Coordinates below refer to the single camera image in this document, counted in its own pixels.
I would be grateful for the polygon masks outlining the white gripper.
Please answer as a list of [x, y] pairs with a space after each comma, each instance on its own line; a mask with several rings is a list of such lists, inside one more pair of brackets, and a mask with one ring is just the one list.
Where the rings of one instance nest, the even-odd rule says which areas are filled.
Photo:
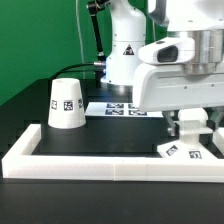
[[[163, 111], [170, 136], [176, 135], [173, 110], [224, 106], [224, 62], [212, 74], [186, 75], [180, 65], [140, 64], [134, 75], [133, 104], [145, 112]], [[219, 128], [223, 108], [209, 108], [206, 125]]]

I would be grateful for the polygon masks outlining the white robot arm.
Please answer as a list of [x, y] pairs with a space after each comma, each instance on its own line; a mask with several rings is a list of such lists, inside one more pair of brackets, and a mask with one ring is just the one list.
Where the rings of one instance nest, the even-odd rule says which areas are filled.
[[212, 108], [224, 117], [224, 0], [109, 0], [112, 52], [102, 82], [142, 112]]

